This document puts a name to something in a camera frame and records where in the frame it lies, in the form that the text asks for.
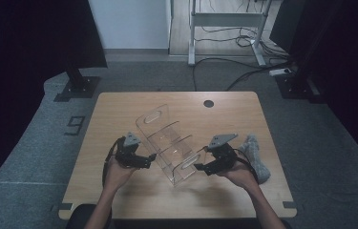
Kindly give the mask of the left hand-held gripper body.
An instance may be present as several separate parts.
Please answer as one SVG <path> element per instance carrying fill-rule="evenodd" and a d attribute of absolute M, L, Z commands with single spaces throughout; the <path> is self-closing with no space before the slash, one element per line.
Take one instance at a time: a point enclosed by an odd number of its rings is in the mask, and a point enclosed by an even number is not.
<path fill-rule="evenodd" d="M 138 167 L 139 157 L 136 155 L 140 139 L 133 133 L 128 132 L 116 141 L 116 160 L 125 167 Z"/>

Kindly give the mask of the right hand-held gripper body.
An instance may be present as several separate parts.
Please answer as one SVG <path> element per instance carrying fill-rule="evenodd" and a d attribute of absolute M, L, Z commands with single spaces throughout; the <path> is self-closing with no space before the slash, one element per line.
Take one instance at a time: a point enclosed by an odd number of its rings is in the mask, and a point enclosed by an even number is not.
<path fill-rule="evenodd" d="M 207 146 L 207 152 L 221 163 L 222 171 L 231 169 L 236 161 L 237 154 L 228 142 L 237 136 L 237 134 L 214 135 Z"/>

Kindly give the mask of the clear acrylic divided organizer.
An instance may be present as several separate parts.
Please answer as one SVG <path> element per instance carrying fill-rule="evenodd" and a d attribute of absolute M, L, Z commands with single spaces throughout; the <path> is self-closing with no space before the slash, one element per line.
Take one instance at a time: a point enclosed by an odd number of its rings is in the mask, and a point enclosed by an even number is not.
<path fill-rule="evenodd" d="M 205 161 L 205 153 L 194 149 L 192 135 L 181 133 L 180 122 L 170 118 L 169 106 L 163 104 L 136 120 L 142 143 L 169 181 L 177 186 L 192 176 L 195 165 Z"/>

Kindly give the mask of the grey fluffy cloth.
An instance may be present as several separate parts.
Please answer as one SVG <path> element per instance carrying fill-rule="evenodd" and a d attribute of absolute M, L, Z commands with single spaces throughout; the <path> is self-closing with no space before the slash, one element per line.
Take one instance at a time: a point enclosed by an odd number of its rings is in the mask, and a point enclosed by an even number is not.
<path fill-rule="evenodd" d="M 248 135 L 239 147 L 242 154 L 248 159 L 250 165 L 256 172 L 258 183 L 263 184 L 270 178 L 271 174 L 260 158 L 260 147 L 258 139 L 254 135 Z"/>

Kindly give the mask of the person's right hand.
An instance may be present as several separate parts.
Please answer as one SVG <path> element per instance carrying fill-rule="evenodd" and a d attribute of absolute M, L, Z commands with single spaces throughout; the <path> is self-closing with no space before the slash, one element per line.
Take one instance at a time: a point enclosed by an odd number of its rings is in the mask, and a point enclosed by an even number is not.
<path fill-rule="evenodd" d="M 231 169 L 218 173 L 219 177 L 226 177 L 236 186 L 243 188 L 246 191 L 258 187 L 258 183 L 252 172 L 240 162 L 236 162 Z"/>

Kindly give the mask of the person's left hand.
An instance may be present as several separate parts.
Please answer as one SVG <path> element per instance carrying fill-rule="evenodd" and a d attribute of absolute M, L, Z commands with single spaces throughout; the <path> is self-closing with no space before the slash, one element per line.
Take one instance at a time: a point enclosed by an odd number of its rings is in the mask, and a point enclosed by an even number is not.
<path fill-rule="evenodd" d="M 112 156 L 109 160 L 107 175 L 104 182 L 104 189 L 107 192 L 116 192 L 122 187 L 136 171 L 136 168 L 126 168 Z"/>

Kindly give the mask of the black stand base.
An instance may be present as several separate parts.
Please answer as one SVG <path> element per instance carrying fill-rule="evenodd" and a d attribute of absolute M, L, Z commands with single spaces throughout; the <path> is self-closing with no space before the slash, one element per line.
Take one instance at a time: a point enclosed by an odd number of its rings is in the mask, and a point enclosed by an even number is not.
<path fill-rule="evenodd" d="M 100 78 L 98 76 L 83 76 L 79 69 L 68 69 L 69 78 L 66 86 L 60 94 L 57 94 L 54 102 L 68 102 L 72 98 L 92 98 Z"/>
<path fill-rule="evenodd" d="M 320 87 L 311 77 L 280 75 L 275 77 L 283 99 L 303 99 L 313 104 L 326 102 Z"/>

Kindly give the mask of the person's left leg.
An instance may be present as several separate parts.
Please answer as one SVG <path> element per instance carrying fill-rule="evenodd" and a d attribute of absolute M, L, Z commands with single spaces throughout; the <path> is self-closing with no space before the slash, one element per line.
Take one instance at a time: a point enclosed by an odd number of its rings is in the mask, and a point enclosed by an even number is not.
<path fill-rule="evenodd" d="M 84 229 L 84 226 L 88 222 L 93 210 L 95 209 L 95 204 L 81 204 L 79 205 L 74 212 L 72 213 L 66 229 Z M 112 221 L 112 213 L 107 220 L 107 224 L 103 229 L 109 229 Z"/>

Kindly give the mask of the white power strip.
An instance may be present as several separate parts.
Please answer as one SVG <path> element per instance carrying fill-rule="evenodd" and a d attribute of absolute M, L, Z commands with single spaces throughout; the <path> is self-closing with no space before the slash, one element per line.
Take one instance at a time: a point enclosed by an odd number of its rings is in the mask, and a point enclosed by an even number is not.
<path fill-rule="evenodd" d="M 270 76 L 276 76 L 276 75 L 282 75 L 282 74 L 288 74 L 288 73 L 291 73 L 291 70 L 289 68 L 283 68 L 283 69 L 269 71 Z"/>

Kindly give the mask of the dark curtain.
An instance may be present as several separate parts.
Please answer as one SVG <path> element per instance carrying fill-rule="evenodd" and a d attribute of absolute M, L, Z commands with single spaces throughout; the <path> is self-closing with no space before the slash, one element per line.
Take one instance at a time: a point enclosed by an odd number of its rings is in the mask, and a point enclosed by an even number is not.
<path fill-rule="evenodd" d="M 283 0 L 270 39 L 358 143 L 358 0 Z"/>
<path fill-rule="evenodd" d="M 0 0 L 0 167 L 68 69 L 103 67 L 89 0 Z"/>

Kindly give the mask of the white desk frame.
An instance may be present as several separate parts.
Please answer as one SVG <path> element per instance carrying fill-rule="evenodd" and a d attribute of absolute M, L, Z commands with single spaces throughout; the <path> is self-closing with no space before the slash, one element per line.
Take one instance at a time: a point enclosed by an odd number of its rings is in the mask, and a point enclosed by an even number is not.
<path fill-rule="evenodd" d="M 266 64 L 260 48 L 260 43 L 272 1 L 273 0 L 267 0 L 265 7 L 261 12 L 217 13 L 197 12 L 197 0 L 189 0 L 190 38 L 188 45 L 188 65 L 194 66 L 196 63 L 196 27 L 247 27 L 258 29 L 255 38 L 250 41 L 250 44 L 258 65 L 260 67 L 265 67 Z"/>

